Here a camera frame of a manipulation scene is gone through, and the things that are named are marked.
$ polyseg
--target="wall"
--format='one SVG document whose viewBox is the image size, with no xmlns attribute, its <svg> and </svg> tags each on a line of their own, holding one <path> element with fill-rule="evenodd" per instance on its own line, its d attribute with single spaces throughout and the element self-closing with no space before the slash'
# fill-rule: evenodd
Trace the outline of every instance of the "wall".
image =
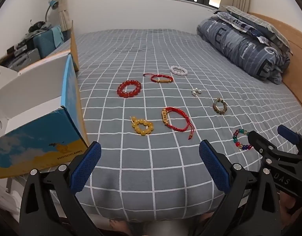
<svg viewBox="0 0 302 236">
<path fill-rule="evenodd" d="M 77 34 L 108 29 L 170 28 L 196 33 L 211 9 L 176 0 L 68 0 Z"/>
<path fill-rule="evenodd" d="M 48 0 L 6 0 L 0 8 L 0 57 L 21 41 L 29 27 L 44 21 Z"/>
<path fill-rule="evenodd" d="M 295 0 L 251 0 L 249 12 L 277 19 L 302 32 L 302 11 Z"/>
</svg>

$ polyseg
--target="red cord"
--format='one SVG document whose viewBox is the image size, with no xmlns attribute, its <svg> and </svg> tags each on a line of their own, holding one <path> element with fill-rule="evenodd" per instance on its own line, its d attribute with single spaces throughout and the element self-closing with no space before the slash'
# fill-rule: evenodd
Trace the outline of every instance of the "red cord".
<svg viewBox="0 0 302 236">
<path fill-rule="evenodd" d="M 143 74 L 143 76 L 146 76 L 146 75 L 152 75 L 152 76 L 151 76 L 151 81 L 157 82 L 157 83 L 159 83 L 159 82 L 158 82 L 157 80 L 154 80 L 153 78 L 164 77 L 164 78 L 170 79 L 171 82 L 174 81 L 174 78 L 173 78 L 172 76 L 168 76 L 168 75 L 155 75 L 155 74 L 150 74 L 150 73 Z"/>
<path fill-rule="evenodd" d="M 191 130 L 190 130 L 190 135 L 189 135 L 188 140 L 192 139 L 193 133 L 195 131 L 195 127 L 191 123 L 191 121 L 190 121 L 189 117 L 187 116 L 187 114 L 184 111 L 182 111 L 182 110 L 180 110 L 178 108 L 174 108 L 174 107 L 166 107 L 165 110 L 166 110 L 167 113 L 169 113 L 169 112 L 176 112 L 176 113 L 180 114 L 182 117 L 184 117 L 186 119 L 186 122 L 187 122 L 186 127 L 183 128 L 183 129 L 179 129 L 179 128 L 177 128 L 175 126 L 172 126 L 170 124 L 167 124 L 166 126 L 169 127 L 169 128 L 171 128 L 171 129 L 173 129 L 173 130 L 175 130 L 175 131 L 179 131 L 179 132 L 184 132 L 184 131 L 186 131 L 188 129 L 188 127 L 190 127 Z"/>
</svg>

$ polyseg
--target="plaid pillow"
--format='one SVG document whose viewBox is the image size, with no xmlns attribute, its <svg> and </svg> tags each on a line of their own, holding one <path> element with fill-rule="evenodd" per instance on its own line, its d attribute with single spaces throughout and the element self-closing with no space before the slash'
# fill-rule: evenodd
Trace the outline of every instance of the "plaid pillow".
<svg viewBox="0 0 302 236">
<path fill-rule="evenodd" d="M 261 33 L 259 30 L 255 29 L 254 27 L 246 24 L 245 22 L 240 21 L 239 19 L 235 18 L 229 13 L 223 11 L 217 11 L 214 14 L 217 15 L 224 22 L 230 24 L 235 29 L 239 30 L 240 32 L 248 34 L 255 39 L 258 39 L 259 42 L 267 46 L 272 46 L 272 42 L 268 40 L 263 33 Z"/>
<path fill-rule="evenodd" d="M 256 16 L 245 13 L 234 6 L 223 7 L 226 8 L 232 16 L 258 29 L 282 51 L 292 53 L 288 40 L 272 24 Z"/>
</svg>

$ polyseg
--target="brown beaded bracelet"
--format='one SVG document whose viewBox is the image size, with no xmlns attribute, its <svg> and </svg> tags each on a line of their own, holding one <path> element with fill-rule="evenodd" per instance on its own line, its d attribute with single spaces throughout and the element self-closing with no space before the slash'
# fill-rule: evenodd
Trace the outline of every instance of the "brown beaded bracelet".
<svg viewBox="0 0 302 236">
<path fill-rule="evenodd" d="M 222 111 L 216 106 L 216 104 L 217 104 L 218 102 L 221 102 L 221 103 L 223 104 L 223 106 L 224 106 L 224 109 L 223 109 Z M 216 113 L 219 113 L 220 115 L 224 115 L 225 112 L 227 111 L 227 105 L 226 105 L 225 101 L 224 101 L 222 98 L 217 98 L 217 99 L 214 101 L 214 103 L 213 103 L 213 110 L 214 110 Z"/>
</svg>

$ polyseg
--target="gray plaid bedsheet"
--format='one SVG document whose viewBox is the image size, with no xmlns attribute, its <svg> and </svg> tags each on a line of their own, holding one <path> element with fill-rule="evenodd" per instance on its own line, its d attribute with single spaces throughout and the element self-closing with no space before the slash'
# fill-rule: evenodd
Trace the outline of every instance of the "gray plaid bedsheet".
<svg viewBox="0 0 302 236">
<path fill-rule="evenodd" d="M 280 150 L 297 151 L 277 135 L 280 124 L 302 133 L 302 108 L 289 89 L 249 76 L 197 35 L 169 29 L 109 30 L 80 35 L 77 44 L 85 125 L 90 141 L 102 146 L 100 161 L 76 195 L 88 214 L 150 221 L 215 209 L 224 194 L 202 163 L 198 146 L 208 139 L 232 163 L 257 171 L 257 152 L 240 151 L 233 143 L 238 128 L 258 131 Z M 184 67 L 188 75 L 174 75 L 174 82 L 166 84 L 142 76 L 171 75 L 173 65 Z M 117 87 L 128 79 L 141 82 L 142 91 L 120 98 Z M 199 98 L 191 95 L 192 87 L 202 90 Z M 212 109 L 218 97 L 228 104 L 224 116 Z M 188 140 L 189 131 L 172 131 L 163 124 L 161 110 L 168 106 L 191 117 L 193 139 Z M 130 116 L 153 122 L 152 134 L 136 134 Z M 179 115 L 171 112 L 169 117 L 171 124 L 184 128 Z M 238 137 L 247 144 L 246 136 Z"/>
</svg>

